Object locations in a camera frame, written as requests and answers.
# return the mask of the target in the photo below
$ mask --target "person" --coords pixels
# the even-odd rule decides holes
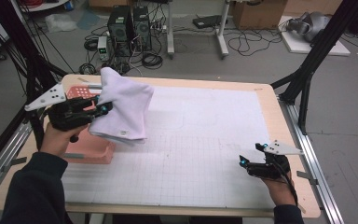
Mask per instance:
[[[72,223],[65,211],[62,175],[68,165],[62,159],[69,140],[86,126],[62,132],[49,123],[40,150],[13,175],[0,224],[6,223]],[[275,223],[304,223],[295,199],[285,183],[264,179],[275,202]],[[115,223],[161,223],[158,216],[114,216]],[[192,217],[190,223],[241,223],[241,218]]]

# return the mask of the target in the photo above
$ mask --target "person's left hand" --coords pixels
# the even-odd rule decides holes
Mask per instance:
[[[87,126],[88,125],[84,125],[67,132],[62,132],[53,128],[52,125],[48,123],[40,151],[62,157],[69,145],[69,139],[71,136],[78,136],[82,130],[87,128]]]

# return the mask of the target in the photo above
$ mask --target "white paper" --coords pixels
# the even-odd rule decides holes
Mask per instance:
[[[239,166],[269,143],[252,91],[155,87],[144,145],[117,145],[111,164],[70,164],[67,202],[271,208],[267,188]]]

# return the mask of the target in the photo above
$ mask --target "wooden table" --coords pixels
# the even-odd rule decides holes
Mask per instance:
[[[257,96],[264,119],[267,125],[270,140],[278,139],[286,144],[294,146],[292,135],[282,114],[275,92],[268,84],[216,82],[200,80],[181,80],[166,78],[131,77],[131,79],[148,83],[153,86],[207,88],[218,90],[254,91]],[[83,82],[100,83],[99,76],[67,75],[62,83],[65,90],[74,84]],[[36,151],[34,135],[31,134],[24,144],[18,158],[28,157]],[[288,156],[291,164],[292,174],[296,171],[305,172],[299,156]],[[8,171],[0,186],[0,210],[3,209],[7,195],[8,185],[13,174],[24,166],[15,165]],[[303,217],[318,217],[321,212],[316,202],[309,180],[293,175],[296,184],[299,207]],[[97,203],[67,203],[68,212],[82,213],[129,213],[129,214],[160,214],[160,215],[183,215],[183,216],[233,216],[233,217],[272,217],[272,210],[254,209],[221,209],[202,207],[175,207],[175,206],[144,206],[144,205],[122,205],[122,204],[97,204]]]

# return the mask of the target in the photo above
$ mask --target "cardboard box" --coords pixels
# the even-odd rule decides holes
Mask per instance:
[[[89,0],[90,7],[132,6],[132,0]]]
[[[342,0],[289,0],[284,15],[301,16],[304,12],[319,11],[334,15]]]
[[[277,29],[287,0],[264,0],[256,6],[237,3],[233,20],[238,29]]]

